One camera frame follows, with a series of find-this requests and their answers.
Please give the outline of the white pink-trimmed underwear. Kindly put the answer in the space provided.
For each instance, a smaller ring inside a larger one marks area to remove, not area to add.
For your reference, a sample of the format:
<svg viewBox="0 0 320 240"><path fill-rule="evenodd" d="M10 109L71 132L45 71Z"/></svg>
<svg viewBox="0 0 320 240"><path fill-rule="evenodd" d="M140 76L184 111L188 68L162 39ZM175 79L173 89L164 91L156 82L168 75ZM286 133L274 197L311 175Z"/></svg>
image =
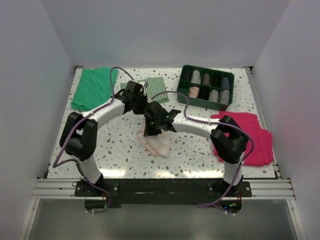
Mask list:
<svg viewBox="0 0 320 240"><path fill-rule="evenodd" d="M140 144L154 157L169 158L171 153L171 134L167 131L156 136L144 136L146 121L143 120L136 136Z"/></svg>

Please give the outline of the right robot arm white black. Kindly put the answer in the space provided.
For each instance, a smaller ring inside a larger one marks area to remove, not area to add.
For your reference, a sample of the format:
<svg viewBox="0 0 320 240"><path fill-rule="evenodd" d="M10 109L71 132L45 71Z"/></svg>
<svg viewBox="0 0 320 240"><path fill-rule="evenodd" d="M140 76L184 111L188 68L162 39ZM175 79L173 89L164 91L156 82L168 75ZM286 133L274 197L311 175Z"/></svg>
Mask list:
<svg viewBox="0 0 320 240"><path fill-rule="evenodd" d="M155 101L147 103L143 110L146 136L170 131L210 139L219 158L224 162L223 192L233 197L241 190L242 165L252 153L254 143L232 117L226 115L220 119L209 119L187 116L185 112L176 109L167 111Z"/></svg>

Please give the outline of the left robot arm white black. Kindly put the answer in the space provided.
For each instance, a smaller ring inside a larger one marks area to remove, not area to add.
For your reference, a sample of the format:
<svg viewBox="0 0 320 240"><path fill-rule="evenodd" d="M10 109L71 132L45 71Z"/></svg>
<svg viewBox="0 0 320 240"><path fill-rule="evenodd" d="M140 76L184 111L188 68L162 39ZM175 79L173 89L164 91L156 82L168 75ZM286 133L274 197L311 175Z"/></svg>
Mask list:
<svg viewBox="0 0 320 240"><path fill-rule="evenodd" d="M78 171L87 182L86 191L92 196L99 196L104 190L104 184L100 181L103 175L94 158L98 130L127 112L143 115L144 107L148 103L147 87L148 83L145 81L130 80L110 101L85 113L70 113L59 141L61 151L53 167L75 162Z"/></svg>

